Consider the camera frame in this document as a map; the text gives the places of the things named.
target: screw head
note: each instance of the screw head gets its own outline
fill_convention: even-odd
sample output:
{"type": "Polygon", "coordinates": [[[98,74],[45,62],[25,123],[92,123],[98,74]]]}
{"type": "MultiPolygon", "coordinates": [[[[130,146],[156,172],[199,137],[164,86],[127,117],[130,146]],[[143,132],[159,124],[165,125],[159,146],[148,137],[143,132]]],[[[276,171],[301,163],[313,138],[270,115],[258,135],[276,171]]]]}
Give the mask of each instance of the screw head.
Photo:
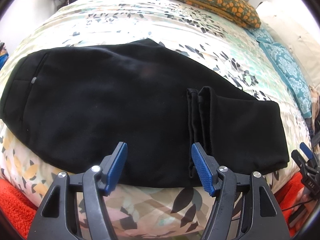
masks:
{"type": "Polygon", "coordinates": [[[221,172],[227,172],[228,171],[228,168],[226,166],[220,166],[219,167],[219,171],[221,172]]]}
{"type": "Polygon", "coordinates": [[[62,171],[58,174],[59,178],[64,178],[67,175],[67,173],[65,171],[62,171]]]}
{"type": "Polygon", "coordinates": [[[255,171],[255,172],[253,173],[253,175],[254,175],[256,178],[260,178],[260,177],[261,177],[261,173],[258,172],[258,171],[255,171]]]}
{"type": "Polygon", "coordinates": [[[100,166],[99,165],[94,165],[94,166],[92,166],[91,167],[91,170],[93,171],[93,172],[98,172],[98,171],[100,171],[100,166]]]}

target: leaf pattern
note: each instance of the leaf pattern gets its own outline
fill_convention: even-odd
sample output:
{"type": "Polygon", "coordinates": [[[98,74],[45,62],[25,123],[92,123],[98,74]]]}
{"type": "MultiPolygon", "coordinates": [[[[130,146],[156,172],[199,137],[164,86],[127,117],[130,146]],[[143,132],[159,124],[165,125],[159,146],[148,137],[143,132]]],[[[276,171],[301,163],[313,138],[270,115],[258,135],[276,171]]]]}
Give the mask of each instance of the leaf pattern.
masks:
{"type": "MultiPolygon", "coordinates": [[[[239,192],[236,194],[235,202],[239,199],[240,195],[241,194],[239,192]]],[[[241,211],[241,208],[242,208],[242,197],[238,200],[238,202],[236,202],[233,208],[232,216],[237,215],[241,211]]]]}
{"type": "MultiPolygon", "coordinates": [[[[4,87],[15,64],[34,51],[61,46],[120,44],[147,37],[217,72],[258,100],[276,101],[289,152],[299,148],[302,141],[309,144],[308,128],[292,95],[257,41],[228,20],[174,0],[143,0],[143,3],[141,0],[128,0],[117,4],[114,0],[77,1],[65,6],[17,47],[0,72],[0,87],[4,87]]],[[[0,127],[0,177],[14,182],[29,200],[39,206],[61,170],[45,163],[27,149],[1,120],[0,127]]],[[[297,167],[290,159],[287,168],[267,174],[265,178],[276,192],[296,171],[297,167]]],[[[202,187],[194,188],[188,194],[182,194],[182,191],[185,192],[185,189],[117,185],[115,191],[104,198],[104,202],[111,217],[119,217],[119,214],[127,216],[120,211],[121,207],[128,216],[132,216],[129,223],[122,221],[125,228],[135,228],[136,223],[136,229],[125,230],[120,220],[112,221],[119,236],[177,236],[177,240],[182,240],[186,232],[204,229],[215,201],[202,187]],[[184,204],[174,203],[177,199],[184,204]],[[190,210],[196,215],[193,221],[181,228],[183,217],[186,217],[183,223],[190,221],[192,215],[186,216],[190,210]]],[[[88,233],[82,193],[77,194],[77,203],[81,230],[88,233]]]]}
{"type": "Polygon", "coordinates": [[[193,204],[185,213],[184,217],[181,219],[180,227],[184,227],[187,223],[192,222],[196,215],[196,205],[193,204]]]}
{"type": "Polygon", "coordinates": [[[177,213],[187,207],[193,198],[193,188],[184,188],[173,202],[171,213],[177,213]]]}
{"type": "Polygon", "coordinates": [[[128,217],[120,219],[120,224],[124,230],[129,230],[129,229],[137,229],[137,223],[133,221],[132,215],[127,212],[123,207],[121,207],[120,211],[128,217]]]}

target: folded black pants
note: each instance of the folded black pants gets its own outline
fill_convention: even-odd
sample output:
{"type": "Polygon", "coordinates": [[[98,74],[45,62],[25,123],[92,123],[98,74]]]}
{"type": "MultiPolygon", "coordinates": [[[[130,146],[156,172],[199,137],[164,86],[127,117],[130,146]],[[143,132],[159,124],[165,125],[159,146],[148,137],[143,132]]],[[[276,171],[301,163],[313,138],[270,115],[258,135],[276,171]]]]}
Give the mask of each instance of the folded black pants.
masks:
{"type": "Polygon", "coordinates": [[[149,39],[28,55],[6,84],[0,117],[40,158],[74,173],[126,142],[120,183],[129,185],[200,186],[190,158],[197,141],[234,172],[289,161],[277,103],[149,39]]]}

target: red towel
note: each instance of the red towel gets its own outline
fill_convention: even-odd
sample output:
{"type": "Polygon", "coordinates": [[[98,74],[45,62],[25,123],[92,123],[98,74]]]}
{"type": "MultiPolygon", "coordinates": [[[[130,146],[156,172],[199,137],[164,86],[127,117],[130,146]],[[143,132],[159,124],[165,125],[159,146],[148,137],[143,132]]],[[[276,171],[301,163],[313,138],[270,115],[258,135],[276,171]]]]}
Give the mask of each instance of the red towel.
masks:
{"type": "MultiPolygon", "coordinates": [[[[281,190],[279,190],[275,196],[279,203],[280,208],[287,209],[292,207],[295,204],[295,200],[297,198],[298,192],[303,188],[303,184],[301,183],[302,175],[300,173],[296,173],[292,179],[290,179],[287,184],[285,184],[281,190]]],[[[283,211],[283,216],[285,221],[288,223],[289,217],[292,214],[293,209],[289,209],[287,211],[283,211]]],[[[296,230],[294,228],[290,228],[290,235],[294,236],[296,230]]]]}
{"type": "Polygon", "coordinates": [[[27,239],[37,207],[4,179],[0,179],[0,208],[19,234],[27,239]]]}

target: teal patterned pillow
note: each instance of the teal patterned pillow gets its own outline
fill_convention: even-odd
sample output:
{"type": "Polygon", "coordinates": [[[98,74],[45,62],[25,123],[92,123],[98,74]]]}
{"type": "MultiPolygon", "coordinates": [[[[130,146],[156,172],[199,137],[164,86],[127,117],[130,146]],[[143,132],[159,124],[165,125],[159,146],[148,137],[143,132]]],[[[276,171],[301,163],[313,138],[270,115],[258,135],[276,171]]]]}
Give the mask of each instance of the teal patterned pillow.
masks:
{"type": "Polygon", "coordinates": [[[267,55],[282,81],[291,91],[303,118],[311,117],[311,94],[303,74],[290,52],[279,43],[263,43],[260,47],[267,55]]]}
{"type": "Polygon", "coordinates": [[[272,36],[267,32],[266,29],[260,27],[259,29],[246,29],[247,34],[256,41],[273,44],[275,43],[272,36]]]}

